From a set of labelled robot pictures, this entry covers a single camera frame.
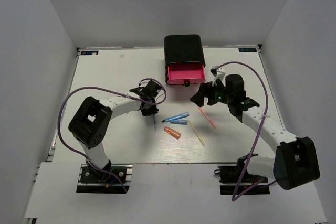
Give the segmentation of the pink drawer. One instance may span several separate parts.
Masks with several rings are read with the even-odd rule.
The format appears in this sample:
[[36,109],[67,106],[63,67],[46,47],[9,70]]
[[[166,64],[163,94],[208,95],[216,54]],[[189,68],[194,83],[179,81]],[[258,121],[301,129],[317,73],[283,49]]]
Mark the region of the pink drawer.
[[174,63],[166,68],[166,84],[183,85],[205,82],[205,71],[202,63]]

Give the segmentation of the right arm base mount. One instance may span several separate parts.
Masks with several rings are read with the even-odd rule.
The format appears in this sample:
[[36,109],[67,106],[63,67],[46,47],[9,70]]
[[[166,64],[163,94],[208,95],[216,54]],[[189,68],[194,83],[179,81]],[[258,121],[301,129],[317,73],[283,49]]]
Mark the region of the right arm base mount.
[[[240,173],[237,171],[236,166],[219,166],[217,169],[214,170],[214,175],[219,178],[220,194],[225,196],[232,195],[240,176]],[[270,189],[269,187],[267,187],[268,178],[261,177],[259,175],[251,175],[247,172],[245,173],[239,185],[237,194],[242,193],[245,189],[249,188],[251,185],[255,184],[261,179],[263,181],[252,190],[248,191],[246,195],[269,195]]]

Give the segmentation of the blue thin pen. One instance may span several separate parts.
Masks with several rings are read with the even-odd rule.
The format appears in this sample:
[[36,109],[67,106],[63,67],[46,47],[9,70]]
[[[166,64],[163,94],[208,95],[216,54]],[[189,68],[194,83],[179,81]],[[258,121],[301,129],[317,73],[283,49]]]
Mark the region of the blue thin pen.
[[155,115],[152,116],[152,119],[153,119],[154,131],[157,131]]

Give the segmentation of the red thin pen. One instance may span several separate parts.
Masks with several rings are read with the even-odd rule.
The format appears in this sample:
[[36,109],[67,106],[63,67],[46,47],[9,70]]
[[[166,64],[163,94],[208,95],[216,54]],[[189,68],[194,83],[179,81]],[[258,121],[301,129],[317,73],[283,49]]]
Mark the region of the red thin pen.
[[203,114],[203,116],[208,120],[208,122],[210,123],[210,125],[214,128],[214,129],[217,129],[216,128],[216,125],[214,124],[214,122],[208,117],[208,115],[205,113],[205,111],[200,108],[200,107],[197,107],[198,110]]

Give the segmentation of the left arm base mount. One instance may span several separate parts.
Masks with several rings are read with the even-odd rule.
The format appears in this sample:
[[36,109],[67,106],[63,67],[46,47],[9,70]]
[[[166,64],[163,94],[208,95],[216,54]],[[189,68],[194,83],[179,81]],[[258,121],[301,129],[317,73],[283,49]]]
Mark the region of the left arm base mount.
[[87,164],[82,164],[79,172],[76,193],[80,194],[125,194],[132,178],[132,164],[114,164],[111,172],[114,173],[123,183],[112,175],[95,171]]

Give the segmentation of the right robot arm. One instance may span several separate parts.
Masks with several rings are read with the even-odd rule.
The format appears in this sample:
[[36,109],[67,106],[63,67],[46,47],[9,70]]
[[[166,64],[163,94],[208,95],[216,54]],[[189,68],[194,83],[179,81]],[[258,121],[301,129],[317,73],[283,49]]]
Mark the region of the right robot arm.
[[290,190],[320,178],[320,169],[313,140],[298,137],[264,115],[260,105],[246,95],[243,78],[226,76],[225,81],[202,83],[190,99],[197,106],[223,103],[239,122],[251,128],[275,154],[274,158],[258,154],[237,160],[236,173],[247,182],[255,175],[273,178],[282,189]]

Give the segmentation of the yellow thin pen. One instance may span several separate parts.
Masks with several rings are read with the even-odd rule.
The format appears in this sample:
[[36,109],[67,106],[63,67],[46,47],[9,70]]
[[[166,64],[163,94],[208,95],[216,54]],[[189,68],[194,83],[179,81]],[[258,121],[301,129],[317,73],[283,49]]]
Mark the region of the yellow thin pen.
[[191,129],[193,130],[194,134],[196,135],[196,137],[198,138],[199,142],[202,144],[203,147],[205,147],[205,143],[202,139],[202,137],[199,135],[199,133],[197,132],[196,128],[194,127],[194,125],[192,124],[192,122],[190,120],[187,120],[189,126],[191,127]]

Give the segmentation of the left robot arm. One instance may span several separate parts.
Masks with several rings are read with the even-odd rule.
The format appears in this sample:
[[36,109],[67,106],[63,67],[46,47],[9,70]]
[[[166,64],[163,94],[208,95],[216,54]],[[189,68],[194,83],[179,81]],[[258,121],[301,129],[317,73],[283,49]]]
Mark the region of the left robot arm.
[[159,110],[156,97],[165,88],[158,81],[146,78],[129,92],[131,96],[113,92],[113,98],[98,100],[87,97],[71,119],[68,130],[83,148],[85,159],[93,168],[93,176],[101,182],[110,178],[111,162],[105,154],[102,141],[106,135],[110,121],[130,112],[140,111],[143,116],[156,115]]

